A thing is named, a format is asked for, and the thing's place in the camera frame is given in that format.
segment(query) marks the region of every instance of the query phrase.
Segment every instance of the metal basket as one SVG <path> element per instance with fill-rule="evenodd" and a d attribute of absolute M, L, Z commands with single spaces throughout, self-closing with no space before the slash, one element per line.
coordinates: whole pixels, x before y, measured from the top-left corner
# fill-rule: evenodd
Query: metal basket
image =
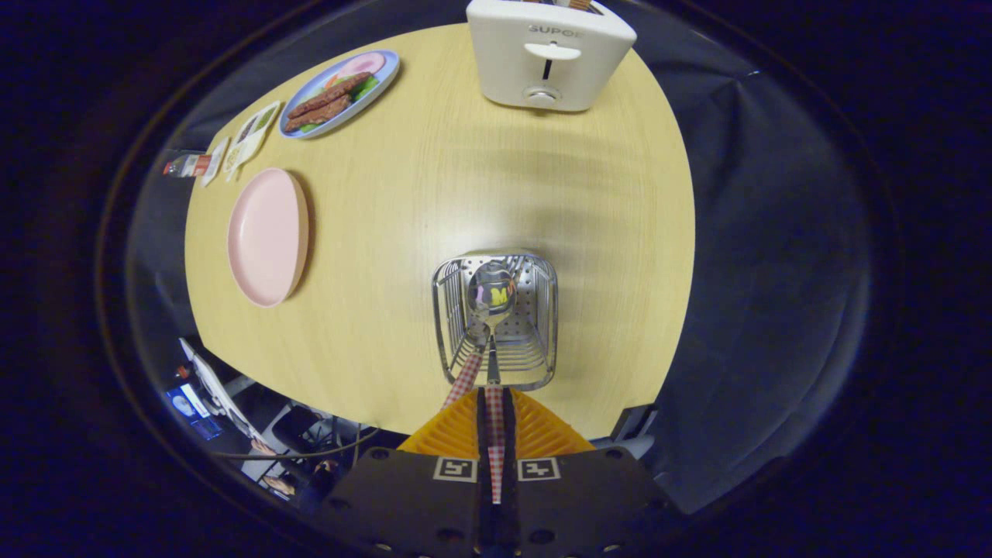
<path fill-rule="evenodd" d="M 502 384 L 521 391 L 538 389 L 555 376 L 558 346 L 558 277 L 543 257 L 527 252 L 470 252 L 442 263 L 434 272 L 434 329 L 440 365 L 448 383 L 472 352 L 465 334 L 471 326 L 466 291 L 478 267 L 490 260 L 506 264 L 517 284 L 513 313 L 496 327 L 496 355 Z M 488 373 L 483 358 L 478 378 Z"/>

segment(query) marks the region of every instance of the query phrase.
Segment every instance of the metal spoon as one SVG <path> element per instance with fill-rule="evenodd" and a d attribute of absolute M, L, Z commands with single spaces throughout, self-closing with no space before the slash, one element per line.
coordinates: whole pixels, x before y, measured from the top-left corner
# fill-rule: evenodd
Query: metal spoon
<path fill-rule="evenodd" d="M 489 369 L 488 383 L 499 383 L 499 365 L 496 362 L 496 326 L 506 320 L 517 303 L 517 284 L 507 266 L 498 261 L 489 261 L 479 266 L 468 282 L 468 307 L 489 308 L 484 322 L 489 328 Z"/>

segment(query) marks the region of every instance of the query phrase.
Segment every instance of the desk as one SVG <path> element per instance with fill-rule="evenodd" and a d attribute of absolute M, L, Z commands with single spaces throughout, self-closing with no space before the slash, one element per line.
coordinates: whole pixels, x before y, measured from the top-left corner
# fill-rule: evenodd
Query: desk
<path fill-rule="evenodd" d="M 654 401 L 688 301 L 694 210 L 675 117 L 636 53 L 591 109 L 541 113 L 479 91 L 468 27 L 425 29 L 346 53 L 277 86 L 214 137 L 369 49 L 401 73 L 368 109 L 313 139 L 278 130 L 237 180 L 193 188 L 186 280 L 203 344 L 314 408 L 411 433 L 449 385 L 434 339 L 431 276 L 474 249 L 525 246 L 558 273 L 558 366 L 531 394 L 587 438 Z M 301 182 L 310 254 L 296 292 L 252 305 L 225 237 L 245 184 L 268 167 Z"/>

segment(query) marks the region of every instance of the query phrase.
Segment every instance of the screw hole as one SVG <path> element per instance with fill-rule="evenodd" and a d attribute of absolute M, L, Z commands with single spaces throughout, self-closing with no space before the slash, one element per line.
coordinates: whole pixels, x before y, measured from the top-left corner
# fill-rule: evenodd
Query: screw hole
<path fill-rule="evenodd" d="M 528 538 L 534 544 L 548 544 L 555 540 L 555 534 L 547 529 L 538 529 L 531 533 L 531 536 Z"/>

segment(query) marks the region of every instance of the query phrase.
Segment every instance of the white toaster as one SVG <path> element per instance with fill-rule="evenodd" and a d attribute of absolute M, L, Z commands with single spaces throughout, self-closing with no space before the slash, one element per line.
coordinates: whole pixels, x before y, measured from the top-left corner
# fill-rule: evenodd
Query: white toaster
<path fill-rule="evenodd" d="M 472 0 L 465 13 L 482 94 L 500 104 L 585 110 L 637 34 L 596 2 Z"/>

